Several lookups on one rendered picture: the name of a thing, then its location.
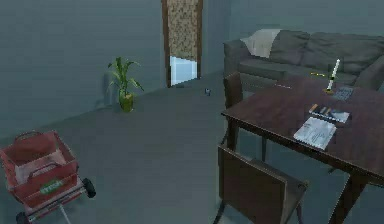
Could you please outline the dark brown wooden chair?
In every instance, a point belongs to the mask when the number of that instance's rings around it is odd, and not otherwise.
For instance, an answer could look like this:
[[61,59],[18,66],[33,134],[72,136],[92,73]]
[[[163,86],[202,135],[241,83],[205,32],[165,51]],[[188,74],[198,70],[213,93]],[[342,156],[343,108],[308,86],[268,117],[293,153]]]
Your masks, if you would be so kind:
[[288,224],[296,212],[304,224],[302,199],[308,183],[258,160],[218,146],[219,197],[221,203],[213,224],[219,224],[227,205],[252,224]]
[[[224,94],[225,94],[225,109],[241,102],[243,97],[243,87],[241,83],[241,75],[239,72],[234,72],[223,79]],[[266,161],[267,155],[267,138],[261,136],[261,160]]]

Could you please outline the green house plant in pot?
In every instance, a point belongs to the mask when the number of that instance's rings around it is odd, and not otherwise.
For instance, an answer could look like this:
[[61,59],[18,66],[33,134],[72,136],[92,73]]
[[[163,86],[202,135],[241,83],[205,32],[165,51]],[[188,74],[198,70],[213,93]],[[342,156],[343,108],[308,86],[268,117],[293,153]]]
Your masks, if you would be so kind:
[[131,84],[133,87],[143,90],[142,85],[137,80],[127,77],[128,70],[132,65],[139,66],[139,63],[123,57],[116,57],[113,62],[108,64],[108,68],[112,68],[109,73],[113,77],[109,86],[117,86],[118,101],[123,112],[131,112],[134,106],[134,94],[128,91],[128,85]]

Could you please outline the white cloth on sofa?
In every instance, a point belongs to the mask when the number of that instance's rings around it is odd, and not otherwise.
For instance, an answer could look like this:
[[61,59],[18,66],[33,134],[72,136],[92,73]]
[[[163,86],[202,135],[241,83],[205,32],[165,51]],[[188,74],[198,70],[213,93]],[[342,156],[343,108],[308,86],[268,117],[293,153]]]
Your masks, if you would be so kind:
[[268,58],[272,49],[273,42],[280,29],[260,29],[251,36],[242,38],[241,41],[253,56]]

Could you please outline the dark brown wooden table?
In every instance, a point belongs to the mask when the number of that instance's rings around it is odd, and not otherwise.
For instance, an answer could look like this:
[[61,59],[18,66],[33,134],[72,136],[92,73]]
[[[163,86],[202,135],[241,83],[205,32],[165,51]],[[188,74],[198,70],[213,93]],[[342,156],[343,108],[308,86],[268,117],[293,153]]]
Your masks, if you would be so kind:
[[[240,127],[349,174],[328,224],[344,221],[368,183],[384,185],[384,94],[355,87],[345,101],[323,89],[324,80],[291,77],[265,88],[222,115],[231,128]],[[349,113],[324,150],[299,142],[293,135],[310,117],[314,104]]]

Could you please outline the grey sofa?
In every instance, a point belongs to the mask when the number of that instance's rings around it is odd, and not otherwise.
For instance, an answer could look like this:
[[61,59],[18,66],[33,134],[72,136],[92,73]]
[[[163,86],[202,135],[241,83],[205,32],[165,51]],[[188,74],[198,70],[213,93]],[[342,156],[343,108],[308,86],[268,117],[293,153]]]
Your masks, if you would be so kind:
[[384,87],[384,36],[280,29],[268,58],[251,55],[241,39],[224,44],[224,74],[239,72],[252,91],[310,72],[327,77],[337,59],[336,82],[374,91]]

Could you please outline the white newspaper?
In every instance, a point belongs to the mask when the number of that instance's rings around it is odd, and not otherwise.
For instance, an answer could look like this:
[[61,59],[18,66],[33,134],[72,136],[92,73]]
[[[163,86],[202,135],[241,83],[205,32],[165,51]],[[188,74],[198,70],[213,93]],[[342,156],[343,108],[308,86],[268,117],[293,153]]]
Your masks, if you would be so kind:
[[309,117],[293,137],[300,142],[324,150],[335,132],[334,124]]

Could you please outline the white book with dark stripes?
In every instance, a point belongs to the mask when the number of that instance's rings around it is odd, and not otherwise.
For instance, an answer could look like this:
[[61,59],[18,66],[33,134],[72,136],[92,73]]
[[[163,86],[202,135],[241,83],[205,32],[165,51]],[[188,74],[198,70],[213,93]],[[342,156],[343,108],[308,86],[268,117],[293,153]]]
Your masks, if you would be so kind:
[[309,113],[317,115],[329,120],[345,123],[349,118],[349,113],[340,111],[328,106],[314,104],[310,109]]

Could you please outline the white candle with holder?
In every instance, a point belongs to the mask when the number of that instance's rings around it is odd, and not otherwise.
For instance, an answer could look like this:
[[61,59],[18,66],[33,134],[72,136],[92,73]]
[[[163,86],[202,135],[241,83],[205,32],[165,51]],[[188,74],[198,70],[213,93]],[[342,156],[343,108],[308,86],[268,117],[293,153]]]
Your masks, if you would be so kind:
[[334,80],[335,80],[335,78],[336,78],[336,74],[337,74],[339,65],[340,65],[340,59],[337,59],[336,62],[335,62],[335,65],[334,65],[334,67],[333,67],[332,73],[331,73],[331,75],[329,76],[328,85],[327,85],[327,87],[324,89],[324,92],[325,92],[326,94],[328,94],[328,95],[332,95],[332,94],[333,94],[332,86],[333,86],[333,84],[334,84]]

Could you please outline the grey remote control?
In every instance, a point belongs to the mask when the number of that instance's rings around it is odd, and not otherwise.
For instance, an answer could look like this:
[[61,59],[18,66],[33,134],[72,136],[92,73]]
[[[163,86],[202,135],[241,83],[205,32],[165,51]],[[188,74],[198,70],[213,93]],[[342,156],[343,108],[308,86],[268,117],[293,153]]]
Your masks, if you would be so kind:
[[354,89],[351,87],[340,87],[334,93],[333,97],[337,100],[345,101],[352,95],[353,91]]

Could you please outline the red shopping cart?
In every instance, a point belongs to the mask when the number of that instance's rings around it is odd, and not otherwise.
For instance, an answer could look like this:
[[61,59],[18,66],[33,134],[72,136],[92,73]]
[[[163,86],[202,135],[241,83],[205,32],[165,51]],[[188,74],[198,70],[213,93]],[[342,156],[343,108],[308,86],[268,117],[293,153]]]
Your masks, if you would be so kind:
[[79,176],[79,165],[56,131],[30,131],[0,149],[9,193],[24,205],[17,224],[32,224],[85,193],[96,196],[91,180]]

